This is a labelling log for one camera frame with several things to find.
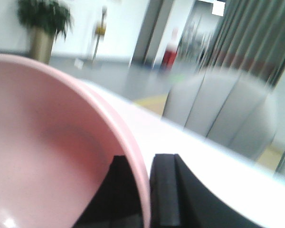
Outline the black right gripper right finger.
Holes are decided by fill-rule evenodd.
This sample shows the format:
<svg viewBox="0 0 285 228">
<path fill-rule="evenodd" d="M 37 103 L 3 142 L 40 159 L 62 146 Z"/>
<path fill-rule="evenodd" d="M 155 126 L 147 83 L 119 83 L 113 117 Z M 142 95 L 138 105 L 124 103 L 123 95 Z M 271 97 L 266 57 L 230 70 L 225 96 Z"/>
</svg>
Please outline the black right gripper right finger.
<svg viewBox="0 0 285 228">
<path fill-rule="evenodd" d="M 215 196 L 178 154 L 156 154 L 151 175 L 152 228 L 257 228 Z"/>
</svg>

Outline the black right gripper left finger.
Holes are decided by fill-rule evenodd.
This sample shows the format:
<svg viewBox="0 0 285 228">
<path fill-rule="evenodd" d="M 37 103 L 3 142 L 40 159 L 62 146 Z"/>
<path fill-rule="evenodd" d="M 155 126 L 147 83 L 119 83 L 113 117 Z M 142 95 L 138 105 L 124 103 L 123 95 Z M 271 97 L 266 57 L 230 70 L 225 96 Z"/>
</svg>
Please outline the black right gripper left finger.
<svg viewBox="0 0 285 228">
<path fill-rule="evenodd" d="M 143 227 L 138 189 L 125 156 L 114 157 L 100 188 L 77 220 L 77 227 Z"/>
</svg>

